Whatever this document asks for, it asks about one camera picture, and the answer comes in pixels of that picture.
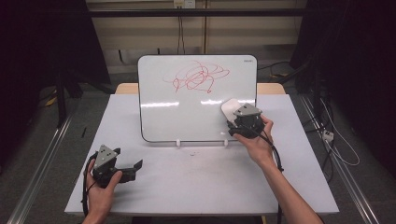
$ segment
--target whiteboard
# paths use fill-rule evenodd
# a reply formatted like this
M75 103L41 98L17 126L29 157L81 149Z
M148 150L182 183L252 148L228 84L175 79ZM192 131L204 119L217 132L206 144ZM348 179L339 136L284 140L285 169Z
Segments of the whiteboard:
M137 64L142 137L148 142L217 142L228 134L221 105L256 104L251 55L148 55Z

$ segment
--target black metal bar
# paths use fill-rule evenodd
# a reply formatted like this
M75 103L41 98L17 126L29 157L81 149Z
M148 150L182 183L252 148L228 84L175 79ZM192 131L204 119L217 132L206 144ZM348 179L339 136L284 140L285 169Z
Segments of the black metal bar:
M81 10L47 10L39 14L92 18L109 17L297 17L297 16L324 16L337 13L330 9L310 8L258 8L258 9L215 9L215 8L192 8L192 9L93 9Z

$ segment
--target white table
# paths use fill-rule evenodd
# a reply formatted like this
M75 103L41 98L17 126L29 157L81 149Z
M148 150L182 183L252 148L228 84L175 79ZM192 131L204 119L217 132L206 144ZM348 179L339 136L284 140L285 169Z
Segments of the white table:
M319 214L338 212L294 106L286 94L258 95L275 123L284 175ZM138 96L112 95L87 159L105 144L121 148L116 167L143 159L136 181L119 184L111 213L124 216L251 216L277 212L260 168L238 143L227 147L160 147L141 137ZM65 212L82 215L82 175Z

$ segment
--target person's left hand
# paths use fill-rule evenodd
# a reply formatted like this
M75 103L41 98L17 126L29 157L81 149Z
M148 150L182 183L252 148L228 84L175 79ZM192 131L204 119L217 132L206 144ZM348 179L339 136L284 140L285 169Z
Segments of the person's left hand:
M95 160L90 162L87 173L87 188L88 191L88 205L89 213L84 219L83 223L103 223L113 204L114 188L120 182L122 172L117 171L108 183L105 189L99 187L91 174Z

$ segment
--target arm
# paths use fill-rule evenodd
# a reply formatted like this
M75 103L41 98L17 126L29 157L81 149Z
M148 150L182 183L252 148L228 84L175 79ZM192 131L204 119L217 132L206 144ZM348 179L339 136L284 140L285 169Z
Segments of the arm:
M263 115L262 121L265 124L263 131L269 140L273 142L271 129L274 123ZM277 169L272 149L268 143L260 137L248 139L237 133L233 137L247 148L250 158L262 168L265 178L289 223L322 223L315 211Z
M92 160L87 173L87 188L90 211L84 219L84 224L104 223L113 203L114 188L120 182L122 172L116 172L108 183L107 188L100 188L91 175L95 160Z

